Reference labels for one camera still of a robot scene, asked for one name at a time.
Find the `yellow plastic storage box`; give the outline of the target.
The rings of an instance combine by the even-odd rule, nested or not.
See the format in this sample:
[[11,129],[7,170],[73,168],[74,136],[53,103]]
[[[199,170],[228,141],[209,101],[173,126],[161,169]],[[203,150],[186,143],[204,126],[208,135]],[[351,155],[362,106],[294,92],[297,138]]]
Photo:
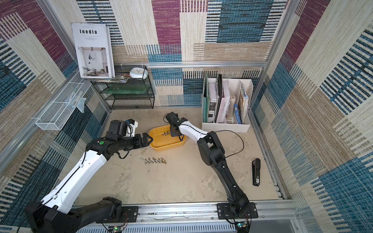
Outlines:
[[168,150],[185,144],[186,136],[171,137],[171,134],[163,136],[162,134],[167,131],[170,131],[170,125],[156,127],[149,131],[149,136],[153,138],[151,147],[154,150]]

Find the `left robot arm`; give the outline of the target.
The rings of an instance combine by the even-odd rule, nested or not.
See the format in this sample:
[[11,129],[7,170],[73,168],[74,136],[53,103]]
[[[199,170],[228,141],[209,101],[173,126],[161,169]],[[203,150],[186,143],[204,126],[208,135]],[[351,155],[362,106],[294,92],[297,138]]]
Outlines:
[[84,226],[101,221],[123,219],[122,202],[106,197],[74,209],[77,197],[93,175],[115,154],[149,146],[153,138],[137,134],[138,123],[113,120],[105,137],[92,140],[67,176],[39,202],[29,202],[24,210],[34,233],[75,233]]

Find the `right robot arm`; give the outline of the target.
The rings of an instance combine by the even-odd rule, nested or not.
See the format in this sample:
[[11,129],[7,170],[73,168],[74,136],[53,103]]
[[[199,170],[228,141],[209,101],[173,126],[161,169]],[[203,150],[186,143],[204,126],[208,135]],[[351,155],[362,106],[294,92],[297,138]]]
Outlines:
[[179,118],[174,112],[166,114],[164,121],[170,125],[172,137],[187,136],[197,143],[202,160],[215,171],[224,187],[232,216],[234,218],[252,217],[250,201],[227,165],[225,150],[216,132],[203,131],[186,118]]

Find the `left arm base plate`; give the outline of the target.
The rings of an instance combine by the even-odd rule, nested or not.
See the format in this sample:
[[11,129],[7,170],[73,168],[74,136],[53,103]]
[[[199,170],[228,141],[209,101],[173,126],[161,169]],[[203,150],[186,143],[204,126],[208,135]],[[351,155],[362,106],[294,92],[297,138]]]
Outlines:
[[134,223],[137,221],[138,206],[122,206],[121,210],[116,210],[114,214],[96,223]]

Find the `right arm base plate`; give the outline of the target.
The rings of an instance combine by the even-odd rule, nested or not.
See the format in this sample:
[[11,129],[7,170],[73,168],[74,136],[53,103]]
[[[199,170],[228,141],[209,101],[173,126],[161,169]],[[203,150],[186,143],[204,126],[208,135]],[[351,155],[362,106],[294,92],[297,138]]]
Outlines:
[[242,208],[235,207],[230,203],[216,204],[219,219],[252,219],[258,218],[256,204],[249,202]]

